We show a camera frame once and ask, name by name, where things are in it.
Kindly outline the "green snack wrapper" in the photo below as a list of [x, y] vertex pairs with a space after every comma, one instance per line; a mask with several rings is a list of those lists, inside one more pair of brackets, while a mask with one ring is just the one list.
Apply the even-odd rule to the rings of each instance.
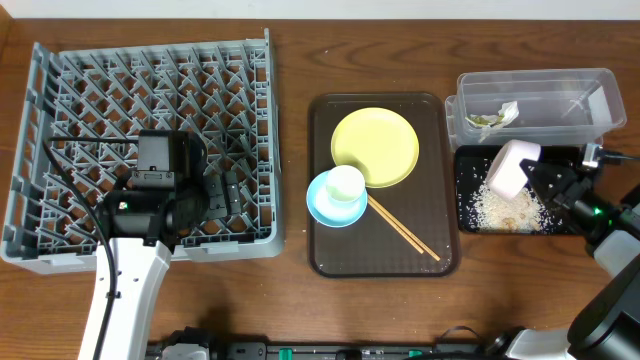
[[466, 120], [477, 128], [493, 127], [502, 121], [500, 115], [469, 115]]

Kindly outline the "pink white bowl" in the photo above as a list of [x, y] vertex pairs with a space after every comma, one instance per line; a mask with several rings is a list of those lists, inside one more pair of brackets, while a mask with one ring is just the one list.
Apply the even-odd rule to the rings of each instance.
[[525, 187], [527, 177], [520, 167], [522, 160], [537, 161], [541, 146], [536, 143], [510, 140], [499, 150], [486, 176], [486, 185], [505, 201], [515, 198]]

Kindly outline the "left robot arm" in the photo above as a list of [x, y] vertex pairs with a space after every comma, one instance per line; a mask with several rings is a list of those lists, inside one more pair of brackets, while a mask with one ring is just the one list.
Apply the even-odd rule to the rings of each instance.
[[239, 214], [237, 178], [205, 171], [203, 140], [186, 131], [143, 130], [137, 164], [97, 206], [106, 240], [79, 356], [141, 359], [159, 289], [182, 233]]

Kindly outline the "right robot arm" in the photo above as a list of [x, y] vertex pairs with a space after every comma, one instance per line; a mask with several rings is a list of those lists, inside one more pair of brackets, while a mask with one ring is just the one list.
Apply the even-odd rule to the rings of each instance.
[[488, 348], [500, 359], [639, 360], [639, 189], [613, 205], [597, 195], [600, 170], [529, 159], [495, 160], [489, 173], [508, 185], [528, 184], [565, 217], [611, 281], [567, 330], [520, 329]]

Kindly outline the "light blue small plate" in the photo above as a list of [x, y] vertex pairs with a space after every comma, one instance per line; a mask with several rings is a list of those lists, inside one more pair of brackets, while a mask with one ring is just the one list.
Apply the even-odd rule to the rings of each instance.
[[338, 205], [326, 190], [328, 174], [324, 171], [311, 181], [306, 193], [307, 209], [318, 223], [327, 227], [350, 226], [364, 214], [368, 205], [367, 193], [363, 192], [345, 207]]

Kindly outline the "pale green plastic cup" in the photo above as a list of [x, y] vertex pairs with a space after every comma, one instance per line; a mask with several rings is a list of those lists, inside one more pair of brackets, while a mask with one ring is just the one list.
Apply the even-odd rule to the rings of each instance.
[[354, 166], [336, 166], [327, 174], [326, 191], [335, 201], [353, 202], [365, 192], [364, 176]]

